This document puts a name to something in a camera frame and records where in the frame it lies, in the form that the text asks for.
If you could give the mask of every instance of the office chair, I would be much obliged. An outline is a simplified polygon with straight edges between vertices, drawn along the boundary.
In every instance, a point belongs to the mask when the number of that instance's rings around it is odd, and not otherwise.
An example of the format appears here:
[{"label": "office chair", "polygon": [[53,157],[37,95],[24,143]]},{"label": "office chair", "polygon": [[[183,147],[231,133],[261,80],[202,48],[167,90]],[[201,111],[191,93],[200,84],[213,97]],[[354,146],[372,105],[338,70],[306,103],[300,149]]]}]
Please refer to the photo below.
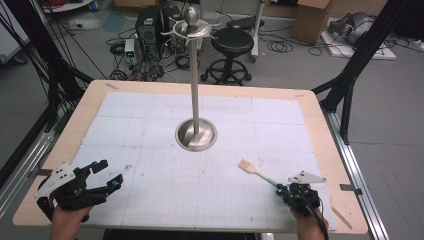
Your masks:
[{"label": "office chair", "polygon": [[[252,36],[239,29],[224,28],[214,33],[213,37],[211,40],[212,46],[218,52],[224,54],[226,59],[213,62],[206,72],[200,76],[200,79],[206,81],[210,74],[216,80],[215,84],[236,83],[243,86],[243,80],[250,81],[252,75],[249,74],[246,66],[240,61],[234,60],[234,58],[252,50],[254,44]],[[222,62],[224,62],[224,67],[218,67],[222,65],[220,64]],[[236,63],[241,68],[233,69],[233,63]]]}]

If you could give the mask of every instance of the metal pole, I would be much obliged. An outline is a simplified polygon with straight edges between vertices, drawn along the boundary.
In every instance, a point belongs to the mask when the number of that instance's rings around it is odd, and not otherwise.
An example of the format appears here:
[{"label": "metal pole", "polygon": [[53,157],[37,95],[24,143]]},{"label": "metal pole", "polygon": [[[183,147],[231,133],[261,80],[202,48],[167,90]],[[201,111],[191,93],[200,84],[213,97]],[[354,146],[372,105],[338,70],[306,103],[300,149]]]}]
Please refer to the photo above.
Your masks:
[{"label": "metal pole", "polygon": [[191,102],[193,105],[194,135],[199,133],[199,92],[197,87],[197,39],[190,40]]}]

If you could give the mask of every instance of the gray floor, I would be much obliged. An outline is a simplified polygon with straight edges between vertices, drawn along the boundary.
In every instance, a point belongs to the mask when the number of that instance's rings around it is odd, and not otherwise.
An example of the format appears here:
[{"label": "gray floor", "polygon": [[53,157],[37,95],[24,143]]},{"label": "gray floor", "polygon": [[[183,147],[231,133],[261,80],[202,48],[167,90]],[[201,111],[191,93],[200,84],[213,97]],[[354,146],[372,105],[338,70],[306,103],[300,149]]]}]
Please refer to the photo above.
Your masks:
[{"label": "gray floor", "polygon": [[[69,13],[81,14],[82,10]],[[102,27],[75,36],[99,68],[109,75],[113,56],[105,41],[134,26],[132,14],[121,15],[104,9],[96,14]],[[222,16],[221,21],[228,20]],[[267,29],[293,25],[292,21],[265,19]],[[70,44],[78,67],[85,73],[102,79],[89,60]],[[260,41],[259,58],[243,61],[253,76],[245,86],[268,88],[312,89],[337,76],[348,59],[308,53],[309,47],[294,46],[290,53],[276,53]],[[372,60],[355,86],[349,138],[358,164],[364,174],[372,198],[391,239],[424,239],[424,55],[396,46],[395,61]],[[220,58],[206,40],[199,55],[199,74]],[[171,65],[166,70],[174,69]],[[158,81],[188,83],[190,74],[173,71]],[[8,64],[0,67],[0,164],[10,157],[26,132],[45,108],[44,95],[31,64]],[[8,212],[0,220],[2,239],[47,239],[48,228],[14,226],[12,217],[22,200],[28,180]],[[101,239],[102,229],[83,229],[80,239]],[[277,234],[276,239],[295,239],[293,234]],[[370,239],[368,235],[331,235],[331,239]]]}]

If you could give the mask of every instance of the wooden spatula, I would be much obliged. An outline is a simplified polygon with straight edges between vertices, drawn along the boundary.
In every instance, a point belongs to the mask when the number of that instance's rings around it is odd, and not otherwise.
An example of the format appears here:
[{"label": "wooden spatula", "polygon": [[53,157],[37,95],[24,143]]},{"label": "wooden spatula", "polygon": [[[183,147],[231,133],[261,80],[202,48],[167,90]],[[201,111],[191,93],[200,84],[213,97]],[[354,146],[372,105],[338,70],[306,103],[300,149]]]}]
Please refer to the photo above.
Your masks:
[{"label": "wooden spatula", "polygon": [[266,176],[265,174],[261,173],[256,167],[255,165],[253,165],[252,163],[250,163],[247,160],[241,160],[239,163],[239,167],[241,167],[242,169],[244,169],[246,172],[249,173],[255,173],[257,175],[259,175],[260,177],[262,177],[263,179],[267,180],[269,183],[271,183],[272,185],[274,185],[275,187],[277,187],[277,182],[272,180],[271,178],[269,178],[268,176]]}]

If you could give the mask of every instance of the grid paper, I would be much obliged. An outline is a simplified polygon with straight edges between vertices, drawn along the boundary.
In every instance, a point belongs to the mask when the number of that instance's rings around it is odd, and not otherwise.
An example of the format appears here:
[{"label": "grid paper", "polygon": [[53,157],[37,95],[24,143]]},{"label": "grid paper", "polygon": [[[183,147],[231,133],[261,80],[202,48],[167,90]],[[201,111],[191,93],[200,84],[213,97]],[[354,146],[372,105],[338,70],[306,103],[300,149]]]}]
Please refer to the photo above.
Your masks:
[{"label": "grid paper", "polygon": [[[108,93],[73,162],[107,159],[87,179],[104,186],[123,174],[122,188],[96,206],[88,224],[152,229],[284,232],[294,219],[275,187],[238,167],[253,163],[277,182],[301,170],[320,175],[296,101],[199,96],[199,112],[218,130],[206,151],[190,152],[175,139],[192,117],[191,96]],[[336,225],[323,184],[312,184]]]}]

